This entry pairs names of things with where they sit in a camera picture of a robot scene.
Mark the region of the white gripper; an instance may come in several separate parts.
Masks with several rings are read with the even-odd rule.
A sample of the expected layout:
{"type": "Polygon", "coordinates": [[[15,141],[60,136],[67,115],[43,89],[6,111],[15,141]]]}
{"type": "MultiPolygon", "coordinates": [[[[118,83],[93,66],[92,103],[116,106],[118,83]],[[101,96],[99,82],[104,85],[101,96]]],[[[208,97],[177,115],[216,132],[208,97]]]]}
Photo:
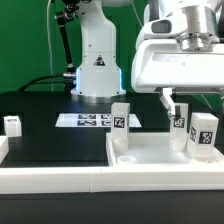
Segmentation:
{"type": "Polygon", "coordinates": [[[224,44],[215,44],[212,52],[184,52],[174,39],[145,40],[132,63],[131,84],[139,93],[161,91],[160,101],[168,117],[180,118],[172,89],[176,93],[219,93],[224,89],[224,44]]]}

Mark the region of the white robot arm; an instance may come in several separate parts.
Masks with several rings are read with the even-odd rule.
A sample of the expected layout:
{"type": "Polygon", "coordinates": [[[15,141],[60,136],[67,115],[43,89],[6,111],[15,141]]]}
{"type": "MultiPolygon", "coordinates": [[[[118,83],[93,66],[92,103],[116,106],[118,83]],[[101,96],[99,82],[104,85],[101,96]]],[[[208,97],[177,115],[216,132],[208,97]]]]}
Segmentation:
{"type": "MultiPolygon", "coordinates": [[[[73,93],[92,102],[121,94],[116,65],[116,28],[103,7],[133,0],[82,0],[78,17],[82,30],[82,63],[73,93]]],[[[177,118],[183,110],[171,95],[224,94],[224,44],[218,21],[224,0],[157,0],[145,8],[144,25],[136,40],[131,85],[139,93],[158,93],[177,118]]]]}

